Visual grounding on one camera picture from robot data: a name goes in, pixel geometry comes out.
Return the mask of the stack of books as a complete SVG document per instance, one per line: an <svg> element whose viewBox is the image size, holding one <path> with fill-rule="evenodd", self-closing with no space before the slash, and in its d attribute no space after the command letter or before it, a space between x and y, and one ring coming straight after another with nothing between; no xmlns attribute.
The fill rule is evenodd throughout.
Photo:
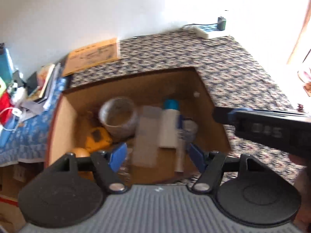
<svg viewBox="0 0 311 233"><path fill-rule="evenodd" d="M38 115L49 109L62 71L61 63L48 64L27 80L27 98L21 107Z"/></svg>

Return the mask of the brown cardboard box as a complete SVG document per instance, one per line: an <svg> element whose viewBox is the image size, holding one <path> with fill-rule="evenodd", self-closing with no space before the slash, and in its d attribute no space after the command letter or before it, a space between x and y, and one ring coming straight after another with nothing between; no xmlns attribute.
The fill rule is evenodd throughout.
<svg viewBox="0 0 311 233"><path fill-rule="evenodd" d="M111 151L127 143L124 178L130 183L168 183L196 173L181 154L178 118L190 141L204 151L231 150L225 128L212 117L209 92L193 67L110 78L63 91L47 142L46 165L84 148Z"/></svg>

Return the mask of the white tape roll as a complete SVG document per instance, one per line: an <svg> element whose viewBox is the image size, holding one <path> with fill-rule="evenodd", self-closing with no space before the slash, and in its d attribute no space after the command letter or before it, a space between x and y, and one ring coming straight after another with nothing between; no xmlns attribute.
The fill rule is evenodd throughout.
<svg viewBox="0 0 311 233"><path fill-rule="evenodd" d="M98 117L100 123L114 140L122 140L135 134L138 110L135 103L129 98L109 99L101 106Z"/></svg>

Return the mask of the yellow book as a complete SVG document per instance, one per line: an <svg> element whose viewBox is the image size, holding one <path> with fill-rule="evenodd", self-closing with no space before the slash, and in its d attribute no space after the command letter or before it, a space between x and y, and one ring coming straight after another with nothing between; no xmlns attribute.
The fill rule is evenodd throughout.
<svg viewBox="0 0 311 233"><path fill-rule="evenodd" d="M120 58L120 42L117 38L80 47L67 56L62 76L69 76L87 68L117 61Z"/></svg>

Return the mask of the white plush toy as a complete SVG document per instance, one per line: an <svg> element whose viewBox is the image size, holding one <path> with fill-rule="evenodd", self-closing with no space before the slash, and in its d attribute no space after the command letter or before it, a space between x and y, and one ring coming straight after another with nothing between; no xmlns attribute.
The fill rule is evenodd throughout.
<svg viewBox="0 0 311 233"><path fill-rule="evenodd" d="M20 105L27 99L27 89L23 86L18 87L17 82L10 83L7 92L10 96L10 103L12 105Z"/></svg>

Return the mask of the orange round fruit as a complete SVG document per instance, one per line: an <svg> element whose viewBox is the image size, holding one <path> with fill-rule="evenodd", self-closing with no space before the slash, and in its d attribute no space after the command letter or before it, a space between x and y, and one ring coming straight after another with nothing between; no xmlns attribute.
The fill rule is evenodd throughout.
<svg viewBox="0 0 311 233"><path fill-rule="evenodd" d="M76 158L90 157L90 153L85 148L76 147L70 152L74 153Z"/></svg>

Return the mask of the floral patterned table cloth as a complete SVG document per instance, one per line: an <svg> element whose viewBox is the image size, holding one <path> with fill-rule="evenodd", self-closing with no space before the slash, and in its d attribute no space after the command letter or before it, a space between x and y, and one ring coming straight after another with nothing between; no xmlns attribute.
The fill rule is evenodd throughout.
<svg viewBox="0 0 311 233"><path fill-rule="evenodd" d="M217 106L293 109L281 89L232 37L211 40L185 30L121 41L121 59L74 74L70 87L134 73L194 67Z"/></svg>

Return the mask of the yellow tape measure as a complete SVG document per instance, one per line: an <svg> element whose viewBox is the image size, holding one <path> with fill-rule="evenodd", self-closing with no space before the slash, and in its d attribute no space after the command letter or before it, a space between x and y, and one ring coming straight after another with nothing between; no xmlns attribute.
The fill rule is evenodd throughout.
<svg viewBox="0 0 311 233"><path fill-rule="evenodd" d="M109 148L112 138L104 127L95 127L90 130L86 137L85 149L89 153Z"/></svg>

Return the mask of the white bottle blue cap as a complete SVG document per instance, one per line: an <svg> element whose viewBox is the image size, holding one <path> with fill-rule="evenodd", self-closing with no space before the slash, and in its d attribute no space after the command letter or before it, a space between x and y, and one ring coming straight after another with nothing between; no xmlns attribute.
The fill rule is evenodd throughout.
<svg viewBox="0 0 311 233"><path fill-rule="evenodd" d="M180 107L175 99L166 99L160 118L158 144L160 148L176 148L178 143Z"/></svg>

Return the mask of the white power strip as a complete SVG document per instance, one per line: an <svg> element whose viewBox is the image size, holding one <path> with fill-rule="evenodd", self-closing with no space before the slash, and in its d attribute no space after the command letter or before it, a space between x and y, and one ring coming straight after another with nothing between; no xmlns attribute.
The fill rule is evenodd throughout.
<svg viewBox="0 0 311 233"><path fill-rule="evenodd" d="M197 37L203 39L213 39L228 36L229 34L226 30L218 30L217 23L214 24L206 24L206 25L199 25L199 24L190 24L182 26L183 30L187 32L194 32Z"/></svg>

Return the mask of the black power adapter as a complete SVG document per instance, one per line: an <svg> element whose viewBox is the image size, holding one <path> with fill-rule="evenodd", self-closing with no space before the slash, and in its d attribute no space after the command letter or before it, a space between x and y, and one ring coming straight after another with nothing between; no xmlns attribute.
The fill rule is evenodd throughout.
<svg viewBox="0 0 311 233"><path fill-rule="evenodd" d="M226 29L226 19L224 17L218 17L217 29L223 31Z"/></svg>

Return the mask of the blue patterned cloth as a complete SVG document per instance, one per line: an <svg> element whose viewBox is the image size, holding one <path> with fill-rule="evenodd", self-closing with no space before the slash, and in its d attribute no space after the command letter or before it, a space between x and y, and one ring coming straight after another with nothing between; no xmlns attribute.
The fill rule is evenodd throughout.
<svg viewBox="0 0 311 233"><path fill-rule="evenodd" d="M17 163L40 163L45 161L47 139L59 97L67 88L66 78L59 78L48 110L22 123L1 147L1 167Z"/></svg>

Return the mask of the red cloth item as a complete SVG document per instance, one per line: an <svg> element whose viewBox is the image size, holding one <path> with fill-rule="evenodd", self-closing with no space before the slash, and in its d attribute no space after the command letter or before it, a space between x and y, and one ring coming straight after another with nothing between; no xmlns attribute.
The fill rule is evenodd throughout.
<svg viewBox="0 0 311 233"><path fill-rule="evenodd" d="M13 105L10 102L10 94L4 92L1 96L0 102L0 121L2 125L5 125L12 116L12 107Z"/></svg>

